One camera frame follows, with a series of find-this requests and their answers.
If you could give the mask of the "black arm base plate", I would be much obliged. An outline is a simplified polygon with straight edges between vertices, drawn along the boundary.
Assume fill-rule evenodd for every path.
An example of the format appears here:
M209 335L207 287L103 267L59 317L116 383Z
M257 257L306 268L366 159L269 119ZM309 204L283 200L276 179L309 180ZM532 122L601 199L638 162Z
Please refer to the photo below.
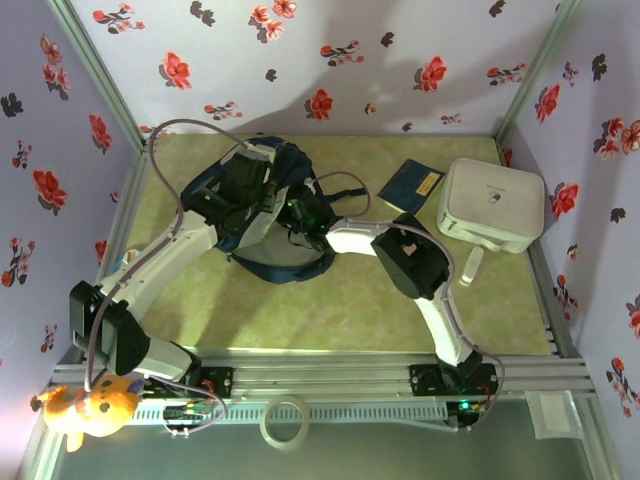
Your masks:
M234 386L235 370L228 366L202 367L199 387L213 392L222 399L230 399Z
M481 364L472 374L440 364L416 364L409 367L412 395L419 396L492 396L499 382L493 364Z

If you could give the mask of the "small white and blue object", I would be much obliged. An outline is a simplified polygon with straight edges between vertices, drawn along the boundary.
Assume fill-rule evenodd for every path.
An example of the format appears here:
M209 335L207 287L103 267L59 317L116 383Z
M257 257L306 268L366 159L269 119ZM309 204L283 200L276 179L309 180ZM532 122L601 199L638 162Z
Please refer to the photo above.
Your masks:
M138 255L139 255L138 249L132 248L132 249L126 250L121 256L119 256L116 259L111 272L116 273L118 270L122 270L125 267L129 266L136 259Z

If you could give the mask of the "aluminium cage frame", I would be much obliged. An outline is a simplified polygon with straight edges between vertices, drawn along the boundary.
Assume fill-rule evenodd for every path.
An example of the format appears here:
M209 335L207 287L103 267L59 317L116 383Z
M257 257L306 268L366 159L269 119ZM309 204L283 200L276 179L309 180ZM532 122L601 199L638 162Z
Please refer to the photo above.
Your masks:
M193 402L208 403L212 406L212 415L204 422L163 423L167 431L176 437L186 438L215 423L220 423L231 405L260 403L267 406L272 399L283 395L296 397L308 407L315 403L426 401L447 403L463 399L485 401L487 409L482 415L448 416L445 420L428 422L397 421L452 433L475 431L480 428L482 421L494 406L511 395L525 398L525 391L569 390L581 421L583 434L580 440L587 455L593 480L620 480L598 434L592 411L585 400L586 394L591 391L585 364L575 357L554 357L548 362L540 362L530 357L499 357L480 349L489 355L488 361L496 366L499 386L494 395L416 397L412 395L410 387L409 367L416 364L437 364L435 352L365 355L298 352L257 354L225 351L208 354L182 347L198 359L196 380L192 384L163 380L140 373L121 376L145 381L136 411L142 405L173 406ZM57 367L46 391L68 385L72 392L79 389L90 392L104 376L120 376L112 373L100 362L94 362L93 377L87 380L86 364L87 361ZM201 368L218 366L228 366L235 370L230 399L222 399L215 393L198 386ZM299 427L300 415L293 407L278 407L271 416L271 432L279 440L294 437Z

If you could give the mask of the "orange plush toy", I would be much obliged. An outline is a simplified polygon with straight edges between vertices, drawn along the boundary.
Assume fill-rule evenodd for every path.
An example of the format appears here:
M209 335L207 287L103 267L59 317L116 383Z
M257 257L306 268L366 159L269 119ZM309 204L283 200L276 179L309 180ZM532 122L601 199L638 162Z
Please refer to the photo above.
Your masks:
M106 375L90 392L68 385L34 395L30 407L43 411L47 427L66 438L66 451L77 452L86 435L101 438L123 428L134 416L145 381Z

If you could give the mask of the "blue Little Prince book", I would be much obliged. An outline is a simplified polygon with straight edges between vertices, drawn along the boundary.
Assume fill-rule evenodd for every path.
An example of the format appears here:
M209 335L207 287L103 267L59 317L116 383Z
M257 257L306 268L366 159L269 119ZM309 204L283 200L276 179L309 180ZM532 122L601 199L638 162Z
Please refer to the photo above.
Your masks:
M399 212L416 216L445 176L443 171L408 158L377 197Z

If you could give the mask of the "clear tape roll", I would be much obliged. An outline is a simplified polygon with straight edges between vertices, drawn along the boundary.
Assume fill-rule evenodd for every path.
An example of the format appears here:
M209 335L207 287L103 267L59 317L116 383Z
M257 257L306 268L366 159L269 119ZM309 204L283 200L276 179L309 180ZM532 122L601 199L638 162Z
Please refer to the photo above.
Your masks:
M300 427L296 435L288 440L277 439L270 428L271 416L278 407L290 406L300 415ZM292 451L299 448L307 438L310 428L309 407L301 400L290 395L283 395L272 399L265 407L260 417L260 433L263 440L271 447L281 451Z

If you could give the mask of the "small green circuit board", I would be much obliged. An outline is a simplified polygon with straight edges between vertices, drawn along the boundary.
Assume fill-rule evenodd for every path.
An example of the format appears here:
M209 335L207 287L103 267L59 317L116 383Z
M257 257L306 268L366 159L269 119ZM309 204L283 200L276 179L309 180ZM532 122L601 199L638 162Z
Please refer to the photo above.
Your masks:
M187 403L182 405L167 406L162 413L165 422L195 422L208 420L213 408L208 403Z
M446 403L449 417L482 415L487 405L485 401L457 400Z

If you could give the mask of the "navy blue backpack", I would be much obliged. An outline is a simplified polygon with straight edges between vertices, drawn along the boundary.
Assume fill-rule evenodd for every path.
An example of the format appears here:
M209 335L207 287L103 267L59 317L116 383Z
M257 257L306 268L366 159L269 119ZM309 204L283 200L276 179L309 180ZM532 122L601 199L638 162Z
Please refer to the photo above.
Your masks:
M268 145L276 149L275 160L271 162L269 180L274 195L274 205L265 209L273 214L273 223L267 236L258 244L215 245L216 249L223 252L228 260L237 262L260 279L274 284L303 282L323 274L332 265L336 254L314 250L301 235L292 234L278 221L287 191L291 186L301 186L306 178L316 178L320 186L311 159L297 145L275 136L250 138L243 144L234 146L222 158L226 157L230 151L249 151L246 148L247 142ZM194 180L180 194L181 206L185 211L193 212L192 182ZM322 199L331 207L335 215L337 214L332 207L334 202L345 197L369 195L363 186L344 189L330 195L325 194L323 190L322 193Z

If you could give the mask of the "white zipped storage case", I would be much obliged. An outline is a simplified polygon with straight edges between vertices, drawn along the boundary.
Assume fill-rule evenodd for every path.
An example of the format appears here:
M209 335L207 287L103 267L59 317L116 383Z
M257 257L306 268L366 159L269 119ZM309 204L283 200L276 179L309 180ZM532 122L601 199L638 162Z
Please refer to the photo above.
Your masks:
M545 187L530 172L468 158L446 175L438 230L493 252L519 254L544 230Z

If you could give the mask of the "white paper patch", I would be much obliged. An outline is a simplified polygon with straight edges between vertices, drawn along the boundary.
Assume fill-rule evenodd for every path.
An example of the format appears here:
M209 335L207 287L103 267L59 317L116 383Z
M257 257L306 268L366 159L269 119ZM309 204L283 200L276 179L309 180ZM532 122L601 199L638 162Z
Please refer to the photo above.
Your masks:
M580 439L581 421L573 396L564 391L525 391L536 440Z

